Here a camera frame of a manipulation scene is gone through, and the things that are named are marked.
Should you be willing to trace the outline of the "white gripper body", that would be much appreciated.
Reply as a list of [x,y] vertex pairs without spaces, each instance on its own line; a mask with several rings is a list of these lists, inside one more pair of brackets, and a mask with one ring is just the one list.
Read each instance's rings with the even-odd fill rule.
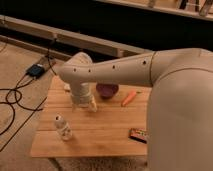
[[94,97],[90,85],[88,83],[71,84],[70,88],[73,109],[89,108],[89,102]]

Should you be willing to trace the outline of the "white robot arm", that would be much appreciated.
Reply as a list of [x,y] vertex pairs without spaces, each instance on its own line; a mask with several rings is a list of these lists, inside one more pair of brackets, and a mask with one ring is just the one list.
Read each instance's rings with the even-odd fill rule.
[[77,53],[59,70],[75,103],[92,82],[145,86],[149,171],[213,171],[213,52],[155,51],[94,63]]

